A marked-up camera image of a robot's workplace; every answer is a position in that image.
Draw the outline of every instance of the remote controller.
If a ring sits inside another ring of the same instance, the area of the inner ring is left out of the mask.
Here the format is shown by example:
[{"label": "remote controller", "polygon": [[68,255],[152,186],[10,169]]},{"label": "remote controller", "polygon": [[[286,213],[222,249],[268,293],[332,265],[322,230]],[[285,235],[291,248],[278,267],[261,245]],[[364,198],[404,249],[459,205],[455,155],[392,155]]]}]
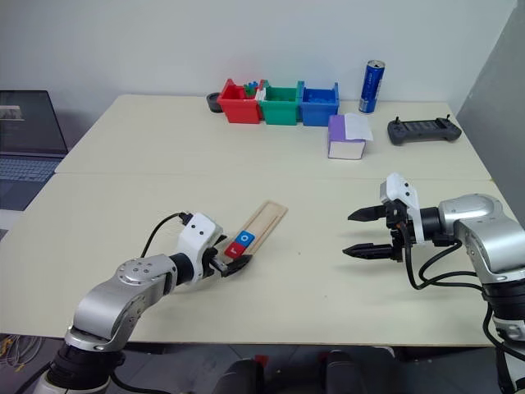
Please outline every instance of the remote controller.
[{"label": "remote controller", "polygon": [[449,120],[450,114],[437,117],[433,121],[400,121],[396,117],[388,124],[388,136],[394,145],[405,141],[447,140],[454,141],[461,135],[461,130]]}]

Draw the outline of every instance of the robotic arm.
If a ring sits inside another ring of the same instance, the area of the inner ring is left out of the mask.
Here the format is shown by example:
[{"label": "robotic arm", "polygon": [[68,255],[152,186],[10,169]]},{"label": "robotic arm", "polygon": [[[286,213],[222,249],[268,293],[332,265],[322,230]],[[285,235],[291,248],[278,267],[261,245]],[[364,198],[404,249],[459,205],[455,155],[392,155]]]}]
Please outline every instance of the robotic arm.
[{"label": "robotic arm", "polygon": [[88,394],[106,391],[121,352],[141,314],[182,283],[213,275],[223,277],[242,269],[251,255],[229,264],[217,257],[215,245],[224,240],[222,228],[201,213],[178,215],[185,225],[177,253],[128,260],[106,282],[79,303],[73,325],[35,394]]},{"label": "robotic arm", "polygon": [[[483,330],[495,344],[500,388],[503,393],[525,392],[525,231],[507,218],[499,200],[489,195],[464,195],[442,201],[433,208],[419,208],[416,190],[399,174],[391,174],[381,185],[382,205],[362,208],[349,220],[368,222],[386,218],[392,245],[358,244],[343,253],[362,259],[404,259],[411,285],[417,289],[466,285],[482,290],[488,302]],[[413,279],[410,248],[412,244],[432,241],[435,246],[454,245],[423,265],[417,285]],[[444,274],[432,279],[424,270],[440,257],[464,245],[482,287],[443,282],[445,277],[470,275],[471,272]],[[492,318],[497,341],[488,330]]]}]

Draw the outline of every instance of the green bin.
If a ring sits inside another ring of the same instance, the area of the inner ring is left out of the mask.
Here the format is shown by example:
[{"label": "green bin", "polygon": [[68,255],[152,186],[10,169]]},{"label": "green bin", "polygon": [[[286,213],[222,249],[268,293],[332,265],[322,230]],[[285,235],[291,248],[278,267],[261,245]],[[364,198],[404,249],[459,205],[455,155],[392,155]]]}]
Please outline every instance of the green bin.
[{"label": "green bin", "polygon": [[261,106],[264,120],[268,125],[296,125],[300,121],[299,105],[303,100],[304,82],[297,82],[295,88],[271,86],[267,80],[261,81],[256,99]]}]

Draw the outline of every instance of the laptop keyboard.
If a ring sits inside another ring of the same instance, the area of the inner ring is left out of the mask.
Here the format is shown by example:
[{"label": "laptop keyboard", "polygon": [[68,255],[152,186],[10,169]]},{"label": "laptop keyboard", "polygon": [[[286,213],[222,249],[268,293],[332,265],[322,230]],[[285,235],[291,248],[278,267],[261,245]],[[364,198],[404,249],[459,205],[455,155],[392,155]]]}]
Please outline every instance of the laptop keyboard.
[{"label": "laptop keyboard", "polygon": [[58,163],[48,160],[0,158],[0,181],[44,182],[54,173]]}]

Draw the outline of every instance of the paper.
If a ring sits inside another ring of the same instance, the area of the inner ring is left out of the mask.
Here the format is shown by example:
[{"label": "paper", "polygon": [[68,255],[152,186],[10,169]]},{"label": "paper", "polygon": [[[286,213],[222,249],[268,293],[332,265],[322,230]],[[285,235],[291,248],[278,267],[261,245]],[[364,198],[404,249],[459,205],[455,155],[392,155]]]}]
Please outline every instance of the paper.
[{"label": "paper", "polygon": [[345,114],[345,135],[347,140],[374,141],[368,118],[357,113]]}]

